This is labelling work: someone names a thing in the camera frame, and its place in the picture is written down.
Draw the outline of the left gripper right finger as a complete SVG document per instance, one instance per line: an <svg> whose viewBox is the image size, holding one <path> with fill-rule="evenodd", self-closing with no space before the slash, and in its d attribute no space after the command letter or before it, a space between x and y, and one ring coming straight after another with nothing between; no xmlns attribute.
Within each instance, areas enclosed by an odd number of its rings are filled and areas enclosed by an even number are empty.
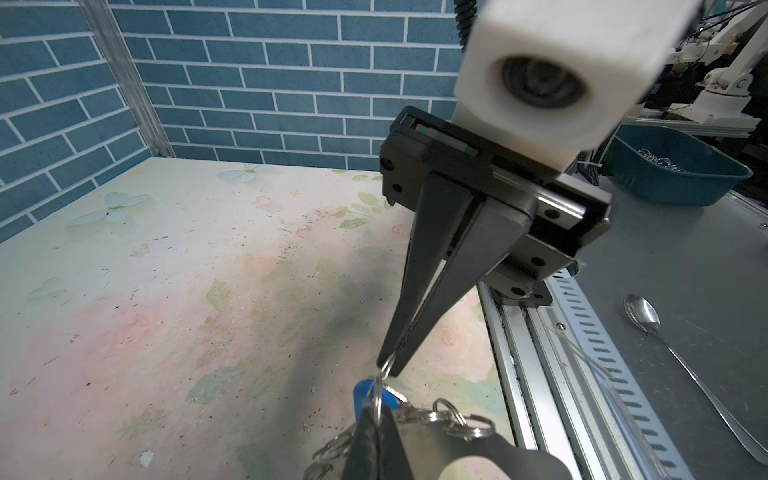
<svg viewBox="0 0 768 480"><path fill-rule="evenodd" d="M398 425L388 407L381 410L377 426L377 478L379 480L413 480Z"/></svg>

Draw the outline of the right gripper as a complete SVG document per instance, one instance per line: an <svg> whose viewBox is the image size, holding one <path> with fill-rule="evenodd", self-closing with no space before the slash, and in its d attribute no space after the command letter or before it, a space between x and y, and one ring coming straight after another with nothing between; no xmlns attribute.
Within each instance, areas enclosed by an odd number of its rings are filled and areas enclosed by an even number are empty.
<svg viewBox="0 0 768 480"><path fill-rule="evenodd" d="M399 375L481 279L514 302L610 227L610 194L413 106L379 150L383 194L413 212L400 297L377 366Z"/></svg>

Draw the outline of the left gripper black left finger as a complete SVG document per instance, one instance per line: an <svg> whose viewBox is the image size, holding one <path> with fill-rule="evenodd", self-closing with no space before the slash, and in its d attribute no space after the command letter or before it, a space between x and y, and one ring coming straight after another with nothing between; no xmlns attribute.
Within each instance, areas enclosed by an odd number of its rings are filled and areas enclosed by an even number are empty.
<svg viewBox="0 0 768 480"><path fill-rule="evenodd" d="M379 430L370 407L361 411L348 450L342 480L379 478Z"/></svg>

